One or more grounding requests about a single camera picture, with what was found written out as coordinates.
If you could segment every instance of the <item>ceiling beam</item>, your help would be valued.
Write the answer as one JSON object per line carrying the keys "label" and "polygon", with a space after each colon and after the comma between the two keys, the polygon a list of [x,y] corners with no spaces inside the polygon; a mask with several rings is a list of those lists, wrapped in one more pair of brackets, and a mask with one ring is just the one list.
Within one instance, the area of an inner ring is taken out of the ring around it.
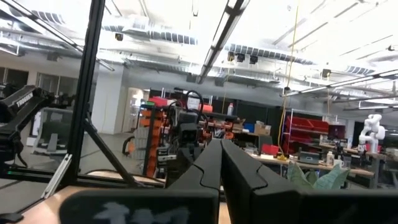
{"label": "ceiling beam", "polygon": [[[216,33],[214,34],[213,43],[207,52],[205,61],[201,68],[198,79],[199,84],[202,84],[205,81],[205,78],[213,67],[213,64],[216,62],[218,55],[224,49],[225,43],[232,34],[232,31],[234,30],[249,2],[250,0],[237,0],[233,6],[229,5],[229,1],[227,2],[223,16],[221,17]],[[226,17],[228,18],[226,23],[222,24]]]}

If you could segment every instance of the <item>ventilation duct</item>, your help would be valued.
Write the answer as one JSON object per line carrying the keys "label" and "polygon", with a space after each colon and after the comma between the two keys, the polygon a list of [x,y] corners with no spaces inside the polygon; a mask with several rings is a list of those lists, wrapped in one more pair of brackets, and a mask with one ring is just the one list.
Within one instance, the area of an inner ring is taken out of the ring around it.
{"label": "ventilation duct", "polygon": [[[253,56],[257,56],[257,57],[283,60],[285,62],[292,61],[295,63],[300,63],[302,65],[316,65],[317,64],[316,62],[313,62],[313,61],[305,59],[305,58],[294,57],[294,56],[292,58],[292,56],[284,54],[284,53],[275,52],[275,51],[266,50],[266,49],[260,49],[260,48],[256,48],[256,47],[245,46],[245,45],[229,44],[224,47],[224,50],[234,52],[236,54],[253,55]],[[347,66],[347,68],[344,71],[339,71],[339,72],[347,72],[347,73],[352,73],[352,74],[356,74],[356,75],[369,75],[370,73],[375,72],[375,70],[357,67],[357,66]]]}
{"label": "ventilation duct", "polygon": [[[15,10],[11,10],[14,16],[21,17],[19,13]],[[41,18],[43,21],[51,22],[60,26],[66,26],[66,22],[61,14],[51,13],[51,12],[42,12],[42,11],[32,11],[37,17]],[[174,42],[178,44],[188,44],[188,45],[198,45],[198,39],[196,37],[183,34],[181,32],[173,31],[171,28],[166,26],[158,26],[151,23],[147,17],[131,17],[128,19],[128,22],[131,22],[130,26],[125,26],[122,24],[126,24],[125,18],[119,17],[118,19],[114,19],[115,25],[103,25],[102,29],[111,32],[122,32],[129,35],[134,35],[136,37],[147,38],[152,40],[164,40],[168,42]],[[234,52],[236,54],[247,54],[247,55],[255,55],[258,57],[264,57],[269,59],[283,60],[285,62],[289,62],[292,60],[295,63],[300,63],[302,65],[317,65],[316,62],[300,58],[300,57],[291,57],[290,55],[275,52],[273,50],[261,49],[257,47],[251,47],[246,45],[239,44],[229,44],[224,47],[224,50],[228,50]],[[357,66],[347,66],[344,71],[336,71],[336,72],[346,72],[352,73],[356,75],[369,75],[375,70],[370,68],[363,68]]]}

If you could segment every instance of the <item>window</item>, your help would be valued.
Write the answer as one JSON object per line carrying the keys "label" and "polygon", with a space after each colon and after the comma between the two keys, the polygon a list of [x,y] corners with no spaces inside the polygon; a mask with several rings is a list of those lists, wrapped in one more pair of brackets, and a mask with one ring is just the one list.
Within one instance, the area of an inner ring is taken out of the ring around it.
{"label": "window", "polygon": [[24,86],[27,84],[29,72],[15,69],[8,69],[6,75],[6,83],[12,83],[16,86]]}
{"label": "window", "polygon": [[77,78],[61,77],[60,88],[58,89],[59,95],[67,93],[69,96],[76,95]]}
{"label": "window", "polygon": [[43,90],[57,94],[60,77],[58,75],[39,74],[37,86]]}

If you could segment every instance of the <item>bottle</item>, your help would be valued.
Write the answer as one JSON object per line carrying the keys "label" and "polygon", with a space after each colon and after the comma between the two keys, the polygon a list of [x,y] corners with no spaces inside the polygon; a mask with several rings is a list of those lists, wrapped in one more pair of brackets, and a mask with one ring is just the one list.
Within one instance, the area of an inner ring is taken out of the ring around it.
{"label": "bottle", "polygon": [[227,115],[232,115],[232,111],[234,111],[234,105],[230,103],[228,106]]}
{"label": "bottle", "polygon": [[334,155],[331,151],[328,152],[326,155],[326,165],[333,166]]}

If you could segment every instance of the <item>desk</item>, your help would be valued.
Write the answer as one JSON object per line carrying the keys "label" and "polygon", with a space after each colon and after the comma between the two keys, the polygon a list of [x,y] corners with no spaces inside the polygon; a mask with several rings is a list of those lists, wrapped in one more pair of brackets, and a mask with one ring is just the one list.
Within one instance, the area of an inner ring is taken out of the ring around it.
{"label": "desk", "polygon": [[[289,160],[286,161],[281,161],[278,159],[275,159],[273,156],[270,155],[261,155],[261,156],[257,156],[254,154],[251,154],[251,156],[253,158],[255,158],[256,160],[266,163],[266,164],[277,164],[277,165],[288,165],[289,164]],[[305,163],[301,163],[301,162],[296,162],[298,164],[299,167],[305,168],[305,169],[319,169],[319,170],[332,170],[333,167],[332,166],[326,166],[323,164],[319,164],[319,165],[315,165],[315,164],[305,164]],[[363,175],[366,177],[373,177],[374,173],[373,172],[369,172],[366,170],[362,170],[362,169],[351,169],[350,174],[358,174],[358,175]]]}
{"label": "desk", "polygon": [[[68,186],[47,200],[38,203],[28,211],[23,213],[24,219],[18,224],[59,224],[58,210],[61,203],[74,193],[90,188]],[[218,218],[220,224],[231,224],[228,208],[225,203],[220,203],[220,214]]]}
{"label": "desk", "polygon": [[[93,171],[88,173],[87,175],[93,175],[93,176],[97,176],[97,177],[107,177],[107,178],[114,178],[114,179],[122,179],[122,177],[120,176],[120,174],[118,174],[117,172],[111,172],[111,171]],[[151,178],[146,178],[146,177],[140,177],[140,176],[133,176],[134,179],[136,179],[139,182],[142,182],[144,184],[148,183],[148,184],[159,184],[161,182],[165,183],[165,179],[151,179]]]}

